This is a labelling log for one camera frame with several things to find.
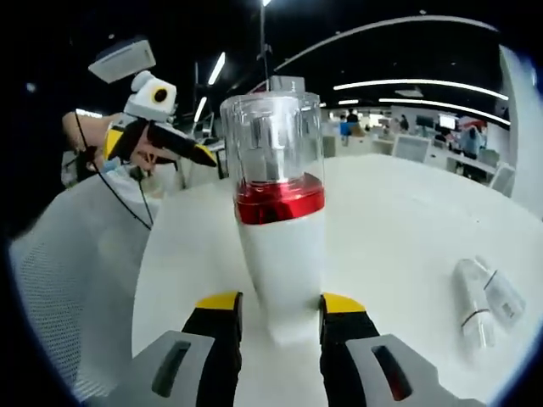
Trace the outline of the person's left hand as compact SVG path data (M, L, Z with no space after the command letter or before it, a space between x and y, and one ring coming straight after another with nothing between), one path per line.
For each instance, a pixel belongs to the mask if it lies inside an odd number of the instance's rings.
M64 134L68 137L71 147L78 152L86 152L88 148L96 148L89 165L91 170L104 167L103 146L109 125L118 120L121 113L106 115L101 118L79 115L69 112L62 118ZM129 162L142 170L153 171L157 159L175 160L176 155L162 148L156 148L148 140L148 128L145 128L139 138L138 144L132 151Z

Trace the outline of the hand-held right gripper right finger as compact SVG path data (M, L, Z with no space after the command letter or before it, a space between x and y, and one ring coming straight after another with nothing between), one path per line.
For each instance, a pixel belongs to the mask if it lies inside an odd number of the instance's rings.
M435 366L379 333L362 304L323 293L320 318L320 372L330 406L441 405Z

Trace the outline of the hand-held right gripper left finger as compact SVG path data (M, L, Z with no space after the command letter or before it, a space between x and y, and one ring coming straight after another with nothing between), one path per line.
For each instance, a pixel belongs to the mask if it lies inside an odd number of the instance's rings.
M242 367L241 292L200 299L180 331L154 340L131 366L132 406L232 406Z

